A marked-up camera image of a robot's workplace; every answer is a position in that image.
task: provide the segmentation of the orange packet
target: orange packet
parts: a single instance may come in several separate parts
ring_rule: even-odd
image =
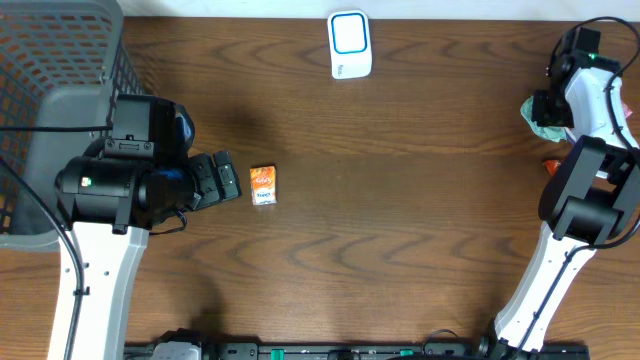
[[[253,168],[251,172],[251,198],[253,205],[275,204],[276,167]]]

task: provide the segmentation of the plastic basket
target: plastic basket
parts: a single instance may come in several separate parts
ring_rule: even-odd
[[[111,123],[121,92],[142,93],[115,0],[0,0],[0,125]],[[0,132],[0,156],[56,207],[54,181],[104,134]],[[0,173],[0,247],[57,249],[41,210]]]

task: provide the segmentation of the green cloth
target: green cloth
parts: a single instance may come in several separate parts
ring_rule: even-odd
[[[527,101],[522,104],[520,108],[520,114],[527,120],[527,123],[533,130],[533,133],[545,140],[551,140],[553,142],[560,142],[561,140],[567,140],[567,134],[564,128],[557,126],[540,127],[531,120],[531,113],[533,112],[533,96],[528,98]]]

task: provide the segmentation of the white wall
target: white wall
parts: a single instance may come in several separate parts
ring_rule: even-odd
[[[640,0],[118,0],[128,16],[325,18],[359,8],[374,19],[640,21]]]

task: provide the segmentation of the wooden table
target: wooden table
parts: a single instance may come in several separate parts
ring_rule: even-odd
[[[231,150],[245,191],[151,239],[127,340],[178,327],[264,342],[484,334],[537,243],[541,160],[568,149],[534,136],[520,106],[547,86],[569,26],[372,21],[371,75],[338,82],[324,20],[127,19],[147,89],[186,105],[197,152]],[[628,58],[630,36],[605,28],[603,53]],[[623,95],[640,112],[639,74]],[[275,206],[251,205],[262,164],[278,169]],[[598,253],[547,339],[637,358],[639,255],[638,239]],[[45,357],[57,278],[57,254],[0,253],[0,358]]]

